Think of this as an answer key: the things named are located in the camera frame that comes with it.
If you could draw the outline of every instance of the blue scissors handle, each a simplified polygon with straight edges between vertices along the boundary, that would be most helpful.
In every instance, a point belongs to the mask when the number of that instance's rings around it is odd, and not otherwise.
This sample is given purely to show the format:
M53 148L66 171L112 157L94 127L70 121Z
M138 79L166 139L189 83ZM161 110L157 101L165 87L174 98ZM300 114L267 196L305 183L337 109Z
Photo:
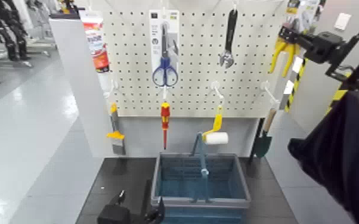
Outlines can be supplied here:
M162 73L163 75L163 83L156 82L156 75ZM175 74L175 80L173 84L168 84L168 73ZM178 82L178 74L177 71L170 65L170 58L162 57L160 59L160 66L153 72L152 80L156 86L174 86Z

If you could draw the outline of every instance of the red screwdriver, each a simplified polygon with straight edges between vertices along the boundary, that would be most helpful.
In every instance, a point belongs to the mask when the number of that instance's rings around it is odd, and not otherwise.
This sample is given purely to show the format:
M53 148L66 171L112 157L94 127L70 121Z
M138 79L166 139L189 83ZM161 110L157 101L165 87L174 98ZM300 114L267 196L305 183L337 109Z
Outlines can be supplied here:
M169 118L170 118L170 104L168 102L162 103L161 116L162 116L164 150L166 150L166 148L167 148L168 121L169 121Z

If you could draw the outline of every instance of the blue basket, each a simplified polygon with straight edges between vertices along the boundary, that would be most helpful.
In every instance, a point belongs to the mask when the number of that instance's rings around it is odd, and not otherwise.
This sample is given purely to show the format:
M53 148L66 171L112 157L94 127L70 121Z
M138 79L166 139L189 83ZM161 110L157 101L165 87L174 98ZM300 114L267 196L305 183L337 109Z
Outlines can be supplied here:
M240 223L250 195L235 154L207 154L207 186L199 156L162 153L156 160L151 204L163 197L164 223Z

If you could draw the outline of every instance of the pegboard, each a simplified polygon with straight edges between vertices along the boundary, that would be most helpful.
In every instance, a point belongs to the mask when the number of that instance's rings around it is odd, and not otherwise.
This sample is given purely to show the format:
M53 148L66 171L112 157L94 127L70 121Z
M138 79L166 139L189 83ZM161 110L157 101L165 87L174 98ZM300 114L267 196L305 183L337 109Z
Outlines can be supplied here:
M110 102L120 116L160 116L162 88L152 80L148 12L160 1L95 1L103 12L111 77L119 84ZM265 117L271 107L260 90L268 80L273 90L276 74L268 74L274 44L285 21L286 1L240 1L233 40L235 63L219 66L224 50L228 13L232 1L176 0L169 9L179 10L179 81L168 89L167 101L174 117L213 117L220 103L210 89L217 80L225 96L225 117Z

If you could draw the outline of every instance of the black cloth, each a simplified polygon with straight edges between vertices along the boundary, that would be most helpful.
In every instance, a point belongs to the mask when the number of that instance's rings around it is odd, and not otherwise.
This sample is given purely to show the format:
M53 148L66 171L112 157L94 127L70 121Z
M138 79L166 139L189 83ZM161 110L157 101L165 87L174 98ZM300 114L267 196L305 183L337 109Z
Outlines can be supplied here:
M359 99L348 92L291 155L359 223Z

